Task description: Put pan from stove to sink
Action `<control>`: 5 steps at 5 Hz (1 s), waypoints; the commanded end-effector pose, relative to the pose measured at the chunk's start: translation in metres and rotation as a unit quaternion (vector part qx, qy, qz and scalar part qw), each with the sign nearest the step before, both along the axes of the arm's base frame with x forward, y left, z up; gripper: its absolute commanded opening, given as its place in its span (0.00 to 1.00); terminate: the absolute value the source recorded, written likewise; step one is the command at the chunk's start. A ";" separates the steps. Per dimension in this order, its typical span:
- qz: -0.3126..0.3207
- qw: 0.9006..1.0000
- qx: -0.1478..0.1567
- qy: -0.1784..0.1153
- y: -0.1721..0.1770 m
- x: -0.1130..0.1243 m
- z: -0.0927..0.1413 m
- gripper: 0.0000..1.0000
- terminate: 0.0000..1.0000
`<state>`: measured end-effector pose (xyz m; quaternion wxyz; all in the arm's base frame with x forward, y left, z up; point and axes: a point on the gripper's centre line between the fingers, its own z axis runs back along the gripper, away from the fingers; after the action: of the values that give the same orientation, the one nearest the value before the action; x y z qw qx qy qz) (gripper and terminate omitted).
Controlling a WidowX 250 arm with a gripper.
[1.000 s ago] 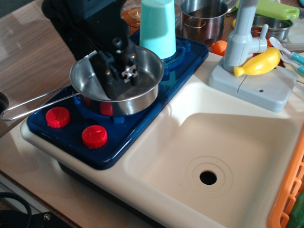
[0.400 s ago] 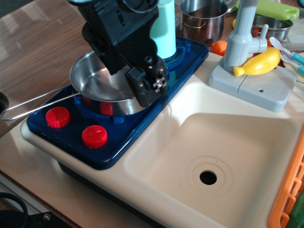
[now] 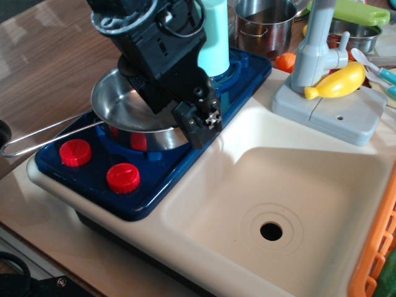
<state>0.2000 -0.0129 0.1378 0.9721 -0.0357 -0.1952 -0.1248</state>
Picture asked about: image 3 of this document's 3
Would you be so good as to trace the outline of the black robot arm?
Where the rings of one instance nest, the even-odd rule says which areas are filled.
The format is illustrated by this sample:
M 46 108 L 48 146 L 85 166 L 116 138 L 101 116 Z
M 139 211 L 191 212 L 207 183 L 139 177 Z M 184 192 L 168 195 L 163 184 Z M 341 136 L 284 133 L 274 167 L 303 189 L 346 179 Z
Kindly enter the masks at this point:
M 198 65 L 207 40 L 202 1 L 89 1 L 94 27 L 121 52 L 118 69 L 154 113 L 172 101 L 188 142 L 201 149 L 222 130 L 220 100 Z

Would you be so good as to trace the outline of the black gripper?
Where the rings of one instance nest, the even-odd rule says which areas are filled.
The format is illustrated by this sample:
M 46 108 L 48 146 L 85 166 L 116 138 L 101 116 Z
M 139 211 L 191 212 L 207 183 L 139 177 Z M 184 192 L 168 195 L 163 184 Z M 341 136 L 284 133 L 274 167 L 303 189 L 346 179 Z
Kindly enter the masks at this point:
M 120 73 L 154 114 L 179 103 L 173 110 L 178 126 L 193 148 L 204 148 L 223 130 L 223 120 L 197 62 L 207 40 L 202 1 L 90 1 L 90 8 L 92 24 L 121 52 Z

